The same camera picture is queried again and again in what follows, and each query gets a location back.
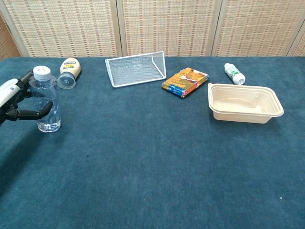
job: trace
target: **yellow bottle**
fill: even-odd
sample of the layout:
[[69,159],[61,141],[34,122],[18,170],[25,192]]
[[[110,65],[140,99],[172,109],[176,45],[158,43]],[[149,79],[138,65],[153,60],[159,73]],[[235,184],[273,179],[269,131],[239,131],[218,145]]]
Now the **yellow bottle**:
[[71,89],[76,85],[76,79],[81,72],[81,64],[75,58],[68,58],[60,68],[61,75],[57,79],[60,88]]

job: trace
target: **wire mesh basket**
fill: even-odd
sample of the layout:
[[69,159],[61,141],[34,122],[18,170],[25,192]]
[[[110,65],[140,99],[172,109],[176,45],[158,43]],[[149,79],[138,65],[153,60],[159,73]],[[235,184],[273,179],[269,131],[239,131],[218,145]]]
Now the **wire mesh basket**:
[[164,52],[106,59],[113,87],[123,87],[166,78]]

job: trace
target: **colorful book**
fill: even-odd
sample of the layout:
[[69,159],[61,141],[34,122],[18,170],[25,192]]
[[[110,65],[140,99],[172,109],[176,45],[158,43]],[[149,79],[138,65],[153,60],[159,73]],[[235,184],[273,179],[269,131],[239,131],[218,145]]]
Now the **colorful book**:
[[193,68],[185,68],[162,83],[162,88],[180,96],[186,97],[209,79],[209,75]]

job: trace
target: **takeout container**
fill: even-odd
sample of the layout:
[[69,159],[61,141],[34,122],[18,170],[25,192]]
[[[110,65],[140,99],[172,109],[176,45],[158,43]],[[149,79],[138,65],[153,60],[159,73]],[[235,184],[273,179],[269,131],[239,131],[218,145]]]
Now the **takeout container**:
[[275,92],[267,87],[209,83],[208,99],[217,120],[266,123],[284,113]]

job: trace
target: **beige woven wall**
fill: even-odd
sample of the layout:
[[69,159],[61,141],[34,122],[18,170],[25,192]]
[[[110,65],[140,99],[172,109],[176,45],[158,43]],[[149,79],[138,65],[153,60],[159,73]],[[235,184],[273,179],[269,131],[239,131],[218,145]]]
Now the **beige woven wall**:
[[223,0],[212,55],[286,56],[305,0]]
[[111,1],[4,0],[4,3],[29,56],[82,57],[120,55]]
[[209,56],[220,3],[118,0],[123,54],[164,51],[167,56]]
[[0,60],[20,56],[19,51],[0,16]]
[[303,23],[300,32],[298,33],[291,50],[289,51],[289,56],[305,56],[305,22]]

